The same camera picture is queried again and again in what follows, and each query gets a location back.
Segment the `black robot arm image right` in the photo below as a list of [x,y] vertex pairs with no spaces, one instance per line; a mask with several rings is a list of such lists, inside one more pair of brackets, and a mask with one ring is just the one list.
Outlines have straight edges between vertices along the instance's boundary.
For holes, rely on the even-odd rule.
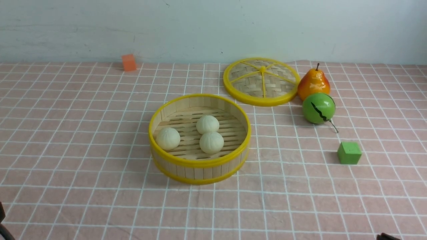
[[401,240],[401,239],[396,238],[396,237],[394,237],[392,235],[389,235],[389,234],[386,234],[386,233],[383,232],[383,233],[378,234],[376,236],[376,240]]

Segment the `black robot arm image left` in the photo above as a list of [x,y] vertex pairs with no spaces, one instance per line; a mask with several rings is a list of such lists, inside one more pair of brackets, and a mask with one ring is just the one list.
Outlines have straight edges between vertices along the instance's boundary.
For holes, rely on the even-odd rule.
[[4,240],[15,240],[15,237],[10,233],[5,225],[2,224],[6,217],[6,213],[2,202],[0,202],[0,235]]

